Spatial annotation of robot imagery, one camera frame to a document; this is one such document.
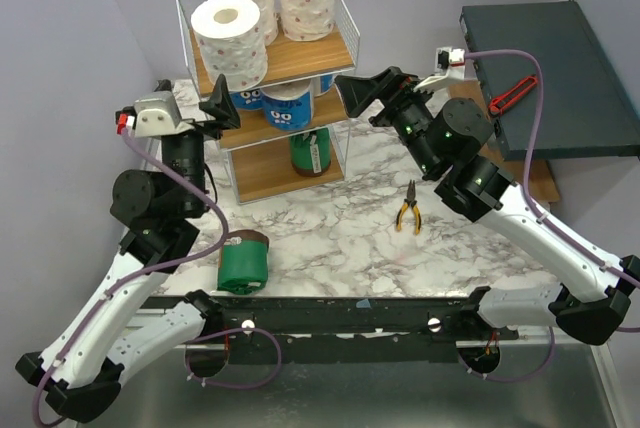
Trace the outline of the blue cartoon-face paper roll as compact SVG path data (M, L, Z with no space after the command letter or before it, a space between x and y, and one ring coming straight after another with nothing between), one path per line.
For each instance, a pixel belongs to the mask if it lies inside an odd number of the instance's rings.
M258 111L263 108L263 96L260 89L232 93L231 99L238 110Z

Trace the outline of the blue-bottom paper roll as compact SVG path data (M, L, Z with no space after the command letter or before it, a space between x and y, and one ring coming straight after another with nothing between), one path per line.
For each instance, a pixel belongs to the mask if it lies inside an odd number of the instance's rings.
M267 122L281 131L299 131L312 121L314 97L310 80L295 81L261 89Z

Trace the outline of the brown paper roll green base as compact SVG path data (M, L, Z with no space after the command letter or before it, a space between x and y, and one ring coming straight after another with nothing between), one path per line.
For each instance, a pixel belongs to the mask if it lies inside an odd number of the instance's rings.
M331 139L328 128L293 135L289 138L291 165L304 177L319 177L331 165Z

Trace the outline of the white wire wooden shelf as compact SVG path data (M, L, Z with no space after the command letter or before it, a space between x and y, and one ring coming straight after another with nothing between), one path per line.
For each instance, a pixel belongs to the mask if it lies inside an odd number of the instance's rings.
M196 93L201 100L213 90L191 28L190 18L206 0L176 0L180 20L184 60ZM267 47L268 71L263 88L322 75L349 73L356 67L360 33L344 0L335 0L336 25L327 37L313 42L294 42L279 34ZM240 204L270 198L343 179L347 171L350 135L341 135L340 124L347 120L337 91L315 99L309 131L328 129L330 164L324 173L305 177L291 164L290 132L270 125L258 111L243 111L241 127L226 133L217 143L236 200Z

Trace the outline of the plain white bottom paper roll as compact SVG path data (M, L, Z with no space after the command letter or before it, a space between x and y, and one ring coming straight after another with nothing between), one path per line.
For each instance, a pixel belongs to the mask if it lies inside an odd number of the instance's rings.
M207 0L190 17L212 84L220 75L231 92L257 86L268 70L260 10L252 0Z

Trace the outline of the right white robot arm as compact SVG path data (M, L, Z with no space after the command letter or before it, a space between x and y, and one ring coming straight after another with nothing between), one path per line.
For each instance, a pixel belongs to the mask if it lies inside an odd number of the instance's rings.
M369 122L393 128L425 181L453 212L508 238L557 279L534 289L481 288L460 315L460 327L480 340L495 328L557 327L589 345L602 345L622 324L639 284L639 259L620 258L576 235L533 199L514 177L480 151L493 133L469 98L447 101L437 114L432 91L414 75L389 67L371 77L339 75L334 84L350 118L374 101L383 108Z

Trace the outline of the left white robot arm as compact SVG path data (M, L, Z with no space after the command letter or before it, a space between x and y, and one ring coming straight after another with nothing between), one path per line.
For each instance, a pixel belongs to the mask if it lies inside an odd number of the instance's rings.
M176 269L220 250L230 234L224 212L206 190L204 143L241 125L220 75L201 102L205 121L185 119L170 90L156 89L116 114L117 134L150 170L121 172L112 188L110 214L125 228L113 261L74 320L47 348L16 363L40 405L57 414L52 426L90 422L113 403L128 379L174 346L195 338L214 341L222 328L206 294L179 303L156 328L123 330L143 302Z

